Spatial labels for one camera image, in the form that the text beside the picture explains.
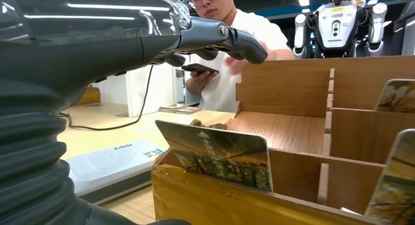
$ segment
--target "white robot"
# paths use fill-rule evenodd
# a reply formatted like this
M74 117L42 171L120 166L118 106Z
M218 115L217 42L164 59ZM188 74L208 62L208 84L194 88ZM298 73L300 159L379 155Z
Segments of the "white robot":
M380 56L383 49L383 23L387 6L376 4L365 10L365 0L330 0L313 14L299 14L295 19L294 54L296 59L309 58L310 41L307 27L315 30L314 58L356 57L356 34L360 25L369 20L366 56Z

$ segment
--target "card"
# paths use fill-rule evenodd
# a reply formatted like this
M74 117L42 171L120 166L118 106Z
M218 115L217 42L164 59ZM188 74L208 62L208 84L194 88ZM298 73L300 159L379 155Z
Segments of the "card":
M156 125L185 170L273 190L264 137L159 120Z
M414 223L415 129L397 135L365 215L394 225Z
M415 80L389 80L380 95L376 111L415 113Z

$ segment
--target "white wall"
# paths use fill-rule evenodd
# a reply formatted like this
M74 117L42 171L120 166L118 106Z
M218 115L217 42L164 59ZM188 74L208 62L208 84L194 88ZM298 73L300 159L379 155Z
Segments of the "white wall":
M150 67L146 66L126 74L128 115L139 115L147 87ZM157 112L161 106L175 103L176 72L167 63L153 67L150 85L142 114Z
M415 16L406 20L402 55L415 55Z
M106 80L92 85L99 89L102 103L127 104L125 77L125 74L110 76Z

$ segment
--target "black cable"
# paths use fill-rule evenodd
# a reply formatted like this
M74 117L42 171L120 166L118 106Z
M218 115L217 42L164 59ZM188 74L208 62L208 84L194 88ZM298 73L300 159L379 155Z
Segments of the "black cable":
M148 74L147 87L145 89L145 95L144 95L144 100L143 100L143 104L142 104L142 107L141 107L140 115L138 116L137 120L135 120L133 122L130 122L130 123L127 123L127 124L124 124L124 125L121 125L121 126L115 126L115 127L109 127L109 128L93 128L93 127L88 127L88 126L74 126L74 125L72 125L72 118L71 118L69 113L60 112L59 117L67 118L69 120L69 127L70 128L73 128L73 129L86 129L86 130L91 130L91 131L110 131L110 130L120 129L120 128L124 128L126 126L136 124L138 121L140 121L142 112L144 110L145 100L147 98L148 87L150 85L150 78L151 78L151 72L152 71L153 71L153 65L151 66L150 73Z

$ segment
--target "arrow on card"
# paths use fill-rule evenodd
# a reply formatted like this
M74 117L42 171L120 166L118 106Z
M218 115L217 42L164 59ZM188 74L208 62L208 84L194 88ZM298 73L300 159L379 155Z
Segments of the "arrow on card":
M203 132L203 131L201 131L201 132L198 134L198 136L200 136L200 137L202 137L202 138L209 138L209 136L208 136L205 132Z

